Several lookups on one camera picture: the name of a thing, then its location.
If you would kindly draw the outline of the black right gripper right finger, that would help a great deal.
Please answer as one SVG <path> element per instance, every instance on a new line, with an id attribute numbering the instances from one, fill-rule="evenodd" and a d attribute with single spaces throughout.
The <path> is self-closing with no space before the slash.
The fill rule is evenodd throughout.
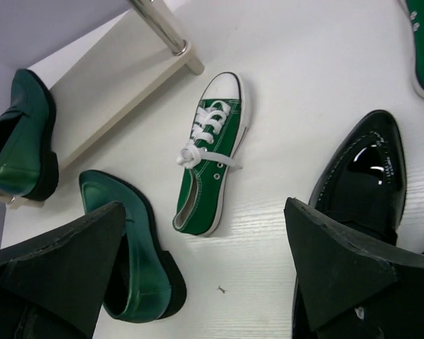
<path id="1" fill-rule="evenodd" d="M 295 198 L 294 338 L 424 338 L 424 255 L 343 225 Z"/>

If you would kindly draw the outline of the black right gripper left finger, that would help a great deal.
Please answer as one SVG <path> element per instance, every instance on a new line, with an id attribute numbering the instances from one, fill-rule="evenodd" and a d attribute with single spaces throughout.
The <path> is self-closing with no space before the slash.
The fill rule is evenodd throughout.
<path id="1" fill-rule="evenodd" d="M 0 338 L 92 338 L 124 224 L 114 201 L 0 249 Z"/>

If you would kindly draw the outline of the dark green leather loafer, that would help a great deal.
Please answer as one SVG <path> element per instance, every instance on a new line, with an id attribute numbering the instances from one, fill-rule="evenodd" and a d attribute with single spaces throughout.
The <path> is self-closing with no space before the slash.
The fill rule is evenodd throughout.
<path id="1" fill-rule="evenodd" d="M 162 249 L 150 201 L 136 187 L 106 172 L 86 170 L 78 178 L 89 213 L 111 201 L 124 205 L 122 239 L 103 306 L 114 319 L 148 323 L 176 314 L 187 298 L 184 278 Z"/>

